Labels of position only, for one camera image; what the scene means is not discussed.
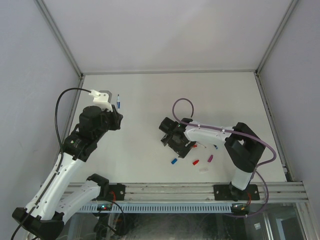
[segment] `red cap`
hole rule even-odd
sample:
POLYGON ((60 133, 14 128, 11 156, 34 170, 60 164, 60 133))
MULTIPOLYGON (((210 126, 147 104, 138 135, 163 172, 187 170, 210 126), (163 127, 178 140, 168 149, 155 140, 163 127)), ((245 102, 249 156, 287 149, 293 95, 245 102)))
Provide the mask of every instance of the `red cap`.
POLYGON ((196 165, 198 162, 199 162, 199 159, 198 159, 198 160, 195 160, 192 164, 193 164, 193 165, 196 165))

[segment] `white table surface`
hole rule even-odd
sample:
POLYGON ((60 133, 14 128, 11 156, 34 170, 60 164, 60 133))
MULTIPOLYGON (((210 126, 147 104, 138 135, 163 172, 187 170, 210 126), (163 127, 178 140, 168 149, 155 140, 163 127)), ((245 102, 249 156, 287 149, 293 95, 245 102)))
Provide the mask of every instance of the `white table surface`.
MULTIPOLYGON (((234 174, 232 163, 223 144, 218 150, 212 145, 198 146, 172 165, 177 154, 161 138, 159 125, 165 117, 174 119, 172 105, 178 98, 189 98, 195 107, 193 119, 208 125, 235 126, 246 123, 262 140, 276 147, 263 102, 252 72, 164 73, 87 75, 83 88, 112 92, 112 104, 120 96, 123 114, 121 130, 108 131, 98 142, 85 166, 72 182, 84 182, 93 173, 111 183, 224 183, 234 174), (199 169, 209 171, 201 174, 199 169)), ((83 108, 93 98, 82 92, 76 107, 72 128, 79 122, 83 108)), ((189 117, 187 102, 176 106, 179 118, 189 117)), ((269 160, 266 149, 260 162, 269 160)), ((282 164, 277 159, 258 171, 267 182, 285 182, 282 164)), ((253 179, 260 182, 258 176, 253 179)))

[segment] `purple cap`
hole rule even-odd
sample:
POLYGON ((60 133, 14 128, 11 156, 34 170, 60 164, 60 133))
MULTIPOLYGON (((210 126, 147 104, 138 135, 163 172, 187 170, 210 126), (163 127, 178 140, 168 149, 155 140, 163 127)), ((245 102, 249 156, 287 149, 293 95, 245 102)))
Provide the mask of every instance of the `purple cap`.
POLYGON ((212 161, 213 158, 214 158, 214 156, 211 155, 211 156, 209 157, 209 159, 208 159, 208 163, 211 163, 211 161, 212 161))

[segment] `black cable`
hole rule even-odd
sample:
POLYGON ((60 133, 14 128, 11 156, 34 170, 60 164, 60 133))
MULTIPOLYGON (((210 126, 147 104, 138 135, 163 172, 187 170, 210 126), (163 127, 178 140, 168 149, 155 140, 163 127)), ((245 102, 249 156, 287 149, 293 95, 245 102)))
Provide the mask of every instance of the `black cable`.
POLYGON ((115 201, 112 201, 112 200, 106 200, 106 201, 116 205, 120 209, 122 216, 123 216, 124 229, 126 229, 126 226, 127 226, 126 225, 126 216, 125 216, 125 213, 124 213, 122 207, 118 203, 116 203, 115 201))
MULTIPOLYGON (((38 200, 35 202, 35 205, 38 205, 38 203, 40 202, 41 198, 44 196, 44 194, 46 193, 46 191, 48 190, 48 188, 50 187, 50 184, 53 182, 53 180, 55 179, 60 167, 61 167, 61 163, 64 159, 64 150, 63 150, 63 145, 62 145, 62 141, 61 141, 61 138, 60 138, 60 135, 59 135, 59 130, 58 130, 58 106, 59 106, 59 102, 60 102, 60 99, 62 98, 62 96, 68 92, 68 91, 71 91, 71 90, 80 90, 80 91, 85 91, 85 92, 88 92, 88 93, 91 93, 91 91, 87 90, 87 89, 83 89, 83 88, 79 88, 79 87, 72 87, 72 88, 68 88, 66 90, 64 90, 60 96, 58 97, 58 100, 56 101, 56 104, 55 104, 55 111, 54 111, 54 126, 55 126, 55 133, 56 133, 56 136, 58 138, 58 142, 59 142, 59 146, 60 146, 60 152, 61 152, 61 158, 60 158, 60 161, 59 161, 59 164, 58 166, 56 167, 56 173, 53 174, 53 176, 51 177, 50 181, 48 182, 48 184, 45 186, 44 190, 42 191, 41 195, 39 196, 38 200)), ((30 210, 30 212, 24 217, 24 219, 21 221, 21 223, 19 224, 19 226, 15 229, 15 231, 13 232, 12 236, 11 236, 11 240, 14 240, 17 232, 19 231, 19 229, 22 227, 22 225, 25 223, 25 221, 27 220, 27 218, 31 215, 31 213, 35 210, 35 206, 30 210)))

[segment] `cable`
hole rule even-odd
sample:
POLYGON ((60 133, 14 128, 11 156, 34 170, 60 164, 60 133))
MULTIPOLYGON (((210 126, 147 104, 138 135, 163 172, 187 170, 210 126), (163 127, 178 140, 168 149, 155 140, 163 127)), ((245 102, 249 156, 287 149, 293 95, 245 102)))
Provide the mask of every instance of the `cable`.
MULTIPOLYGON (((42 193, 40 194, 39 198, 37 199, 37 201, 35 202, 35 205, 38 205, 38 203, 40 202, 41 198, 44 196, 44 194, 46 193, 46 191, 48 190, 48 188, 50 187, 51 183, 53 182, 53 180, 55 179, 57 173, 59 172, 59 169, 61 167, 61 163, 64 159, 64 150, 63 150, 63 145, 62 145, 62 141, 59 135, 59 130, 58 130, 58 106, 59 106, 59 102, 60 99, 62 98, 62 96, 71 90, 81 90, 81 91, 85 91, 88 93, 91 93, 91 91, 87 90, 87 89, 83 89, 83 88, 79 88, 79 87, 72 87, 72 88, 68 88, 66 90, 64 90, 60 96, 58 97, 58 100, 56 101, 56 105, 55 105, 55 111, 54 111, 54 126, 55 126, 55 133, 56 136, 58 138, 58 142, 59 142, 59 146, 60 146, 60 152, 61 152, 61 158, 59 161, 59 164, 55 170, 56 173, 54 173, 50 179, 50 181, 48 182, 48 184, 45 186, 44 190, 42 191, 42 193)), ((21 223, 19 224, 19 226, 15 229, 15 231, 13 232, 12 236, 11 236, 11 240, 14 240, 17 232, 19 231, 19 229, 22 227, 22 225, 25 223, 25 221, 27 220, 27 218, 31 215, 31 213, 35 210, 35 206, 30 210, 30 212, 24 217, 24 219, 21 221, 21 223)))
MULTIPOLYGON (((192 126, 192 127, 199 127, 197 124, 192 124, 192 123, 183 122, 183 121, 181 121, 179 118, 177 118, 177 116, 176 116, 176 114, 175 114, 175 107, 176 107, 177 103, 180 102, 181 100, 185 100, 185 101, 187 101, 187 102, 189 102, 189 103, 191 104, 191 107, 192 107, 191 118, 192 118, 192 116, 194 115, 194 109, 195 109, 195 107, 194 107, 193 103, 192 103, 189 99, 182 97, 182 98, 179 98, 177 101, 175 101, 174 104, 173 104, 173 106, 172 106, 172 115, 173 115, 173 117, 175 118, 175 120, 176 120, 177 122, 179 122, 179 123, 181 123, 181 124, 188 125, 188 126, 192 126)), ((271 163, 271 162, 273 162, 273 161, 277 158, 277 153, 276 153, 276 151, 275 151, 269 144, 267 144, 265 141, 261 140, 261 139, 258 138, 258 137, 252 136, 252 135, 247 134, 247 133, 239 132, 239 131, 222 129, 222 128, 216 127, 216 126, 201 125, 200 128, 212 129, 212 130, 216 130, 216 131, 220 131, 220 132, 224 131, 224 132, 230 133, 230 134, 241 135, 241 136, 250 138, 250 139, 252 139, 252 140, 255 140, 255 141, 261 143, 262 145, 266 146, 266 147, 273 153, 273 157, 272 157, 270 160, 267 160, 267 161, 258 163, 258 164, 255 166, 255 168, 254 168, 254 170, 253 170, 253 172, 252 172, 251 179, 254 178, 254 175, 255 175, 258 167, 260 167, 260 166, 262 166, 262 165, 264 165, 264 164, 271 163)))
POLYGON ((276 151, 269 145, 267 144, 265 141, 261 140, 260 138, 258 137, 255 137, 255 136, 252 136, 250 134, 247 134, 247 133, 243 133, 243 132, 239 132, 239 131, 232 131, 232 130, 228 130, 228 129, 222 129, 220 127, 216 127, 216 126, 208 126, 208 125, 200 125, 198 126, 197 124, 192 124, 192 123, 187 123, 187 122, 183 122, 181 121, 175 114, 175 107, 177 105, 178 102, 180 102, 181 100, 185 100, 187 102, 190 103, 191 107, 192 107, 192 113, 191 113, 191 118, 193 117, 194 115, 194 111, 195 111, 195 107, 193 105, 193 103, 188 99, 188 98, 185 98, 185 97, 182 97, 182 98, 179 98, 178 100, 176 100, 172 106, 172 115, 173 117, 175 118, 175 120, 181 124, 184 124, 184 125, 188 125, 188 126, 192 126, 192 127, 197 127, 197 128, 204 128, 204 129, 212 129, 212 130, 216 130, 216 131, 224 131, 226 133, 230 133, 230 134, 237 134, 237 135, 241 135, 241 136, 244 136, 244 137, 247 137, 247 138, 250 138, 250 139, 253 139, 259 143, 261 143, 262 145, 266 146, 268 149, 270 149, 270 151, 273 153, 273 157, 270 159, 270 160, 267 160, 267 161, 264 161, 264 162, 261 162, 261 163, 258 163, 256 166, 255 166, 255 169, 253 170, 252 172, 252 175, 251 175, 251 180, 254 178, 254 175, 255 173, 258 174, 258 176, 261 178, 264 186, 265 186, 265 192, 266 192, 266 197, 265 197, 265 202, 264 204, 262 205, 262 207, 252 213, 252 214, 249 214, 249 215, 245 215, 245 216, 237 216, 237 215, 232 215, 232 214, 225 214, 226 216, 229 216, 229 217, 233 217, 233 218, 247 218, 247 217, 252 217, 252 216, 255 216, 257 214, 260 214, 261 212, 263 212, 268 204, 268 201, 269 201, 269 190, 268 190, 268 186, 267 186, 267 183, 266 181, 263 179, 263 177, 260 175, 260 173, 257 172, 257 168, 264 165, 264 164, 268 164, 268 163, 271 163, 273 162, 276 158, 277 158, 277 153, 276 151))
POLYGON ((122 213, 122 216, 123 216, 124 229, 126 229, 126 226, 127 226, 127 225, 126 225, 126 216, 125 216, 125 213, 124 213, 122 207, 121 207, 118 203, 116 203, 115 201, 111 201, 111 200, 106 200, 106 201, 109 202, 109 203, 112 203, 112 204, 116 205, 116 206, 120 209, 120 211, 121 211, 121 213, 122 213))

